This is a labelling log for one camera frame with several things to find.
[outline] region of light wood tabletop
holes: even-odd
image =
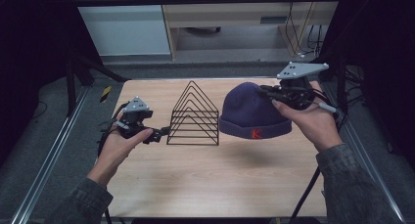
[[[192,79],[221,114],[225,96],[243,82],[276,85],[274,78]],[[117,106],[135,96],[154,111],[144,125],[162,128],[191,79],[130,80]],[[140,144],[108,186],[111,216],[291,216],[316,167],[317,151],[293,124],[289,134],[246,140],[219,133],[218,146]],[[322,176],[300,216],[326,216]]]

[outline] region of hand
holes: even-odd
[[[317,81],[311,81],[310,84],[314,89],[321,91]],[[323,101],[316,98],[314,102],[322,103]],[[301,132],[314,144],[318,152],[325,151],[342,143],[331,112],[319,108],[316,104],[312,104],[303,111],[296,111],[275,100],[272,101],[272,104],[281,115],[289,118],[299,126]]]
[[[124,139],[119,134],[115,124],[113,124],[110,132],[97,162],[87,175],[89,179],[102,187],[108,185],[119,165],[128,157],[135,146],[152,135],[153,129],[145,129],[129,139]]]

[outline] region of sleeve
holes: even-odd
[[[347,144],[317,155],[329,223],[402,223]]]
[[[44,223],[101,223],[113,196],[97,183],[83,179]]]

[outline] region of folded hat cuff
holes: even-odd
[[[219,118],[219,130],[222,133],[245,139],[269,139],[288,134],[292,130],[292,122],[287,119],[278,124],[268,126],[241,127]]]

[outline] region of navy blue knit hat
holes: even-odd
[[[268,139],[291,132],[291,121],[269,99],[259,96],[257,89],[258,85],[245,82],[226,95],[220,132],[245,139]]]

